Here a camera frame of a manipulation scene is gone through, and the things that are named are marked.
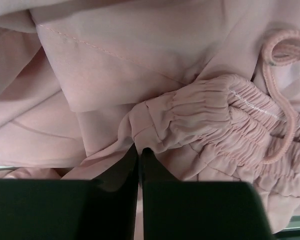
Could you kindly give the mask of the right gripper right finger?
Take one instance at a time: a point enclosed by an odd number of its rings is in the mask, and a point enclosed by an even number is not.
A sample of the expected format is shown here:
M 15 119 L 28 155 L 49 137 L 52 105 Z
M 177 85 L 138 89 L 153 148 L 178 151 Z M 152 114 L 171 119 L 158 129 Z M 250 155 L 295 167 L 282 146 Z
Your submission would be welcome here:
M 180 181 L 141 154 L 146 240 L 272 240 L 261 198 L 243 181 Z

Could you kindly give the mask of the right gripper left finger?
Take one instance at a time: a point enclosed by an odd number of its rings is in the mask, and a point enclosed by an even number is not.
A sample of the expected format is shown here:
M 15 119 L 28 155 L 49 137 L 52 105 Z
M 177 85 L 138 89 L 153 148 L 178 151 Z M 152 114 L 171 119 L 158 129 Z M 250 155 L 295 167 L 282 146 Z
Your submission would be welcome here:
M 131 240 L 138 153 L 92 180 L 0 179 L 0 240 Z

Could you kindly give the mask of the pink trousers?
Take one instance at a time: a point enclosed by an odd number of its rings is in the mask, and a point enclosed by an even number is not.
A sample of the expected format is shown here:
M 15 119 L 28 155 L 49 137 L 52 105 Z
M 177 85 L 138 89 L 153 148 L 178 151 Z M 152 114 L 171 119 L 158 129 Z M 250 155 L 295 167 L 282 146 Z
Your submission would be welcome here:
M 91 180 L 135 145 L 300 216 L 300 0 L 0 0 L 0 179 Z

